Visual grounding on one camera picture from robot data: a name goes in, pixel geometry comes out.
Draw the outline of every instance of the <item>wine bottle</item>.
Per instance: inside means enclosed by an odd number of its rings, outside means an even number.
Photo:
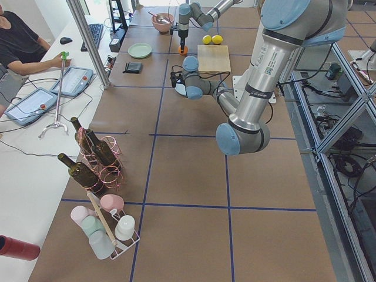
[[[76,180],[86,190],[93,192],[97,196],[103,195],[108,190],[107,186],[84,163],[74,162],[64,153],[60,153],[58,159],[69,168],[68,173],[71,178]]]
[[[93,144],[92,151],[98,157],[98,161],[106,166],[111,172],[114,172],[115,170],[120,171],[122,169],[122,165],[113,154],[107,142],[98,139],[98,137],[96,137],[94,134],[94,131],[91,129],[87,129],[85,134]]]
[[[72,122],[73,127],[76,130],[75,139],[80,146],[82,153],[85,155],[86,159],[92,167],[96,166],[98,160],[95,158],[95,155],[92,152],[91,144],[89,143],[88,138],[85,135],[86,129],[81,126],[78,118],[72,117],[70,121]]]

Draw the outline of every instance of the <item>cutting board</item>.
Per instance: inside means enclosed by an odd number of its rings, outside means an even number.
[[[227,45],[197,46],[199,72],[231,72],[229,47]]]

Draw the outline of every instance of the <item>black shirt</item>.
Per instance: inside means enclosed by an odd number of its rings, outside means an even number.
[[[15,13],[4,11],[2,16],[12,26],[10,29],[0,28],[0,63],[8,66],[15,61],[40,62],[47,51],[37,43],[38,34]]]

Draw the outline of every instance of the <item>person's hand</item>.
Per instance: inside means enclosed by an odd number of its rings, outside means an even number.
[[[63,59],[61,58],[61,53],[56,55],[52,60],[52,66],[56,66],[57,68],[61,68],[61,65],[63,64]],[[70,66],[71,65],[71,59],[67,59],[65,61],[65,66]]]

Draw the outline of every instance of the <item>keyboard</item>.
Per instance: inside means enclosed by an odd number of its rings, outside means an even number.
[[[94,44],[98,48],[100,40],[102,39],[103,24],[102,23],[91,23],[88,25],[89,30],[93,36]],[[88,49],[85,46],[85,43],[82,42],[81,51],[85,52]]]

